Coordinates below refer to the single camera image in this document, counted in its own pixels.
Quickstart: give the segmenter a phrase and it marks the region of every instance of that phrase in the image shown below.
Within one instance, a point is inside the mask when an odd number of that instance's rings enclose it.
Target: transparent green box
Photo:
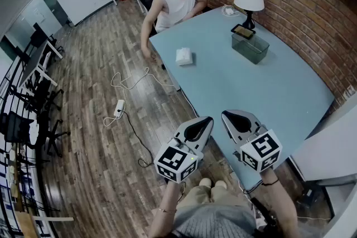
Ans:
[[[265,58],[268,47],[269,43],[257,35],[246,39],[236,33],[232,34],[232,48],[254,64]]]

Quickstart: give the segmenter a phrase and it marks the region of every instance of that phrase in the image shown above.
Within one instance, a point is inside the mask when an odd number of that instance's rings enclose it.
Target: man in white sleeveless shirt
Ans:
[[[192,18],[206,6],[207,0],[153,0],[141,28],[141,50],[145,58],[153,58],[148,47],[148,40],[156,19],[155,30],[160,33],[179,22]]]

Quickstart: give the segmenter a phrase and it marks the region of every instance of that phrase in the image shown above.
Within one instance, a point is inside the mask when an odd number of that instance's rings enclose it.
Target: foot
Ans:
[[[206,187],[211,188],[212,181],[209,178],[203,178],[203,179],[201,179],[199,186],[206,186]]]
[[[214,186],[215,187],[224,187],[225,189],[227,189],[227,184],[224,181],[217,181]]]

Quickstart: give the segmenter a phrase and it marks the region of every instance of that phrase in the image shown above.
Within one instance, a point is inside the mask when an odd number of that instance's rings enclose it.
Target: white marker cube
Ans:
[[[171,141],[161,146],[154,165],[156,172],[171,181],[180,183],[197,169],[198,156],[176,147],[177,141]]]
[[[241,146],[240,158],[243,163],[260,173],[279,160],[281,150],[280,141],[270,129]]]

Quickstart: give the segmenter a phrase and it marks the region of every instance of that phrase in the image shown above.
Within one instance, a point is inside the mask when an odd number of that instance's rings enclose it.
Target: black wristband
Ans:
[[[273,184],[277,183],[279,181],[279,179],[277,179],[275,182],[273,183],[262,183],[262,186],[272,186]]]

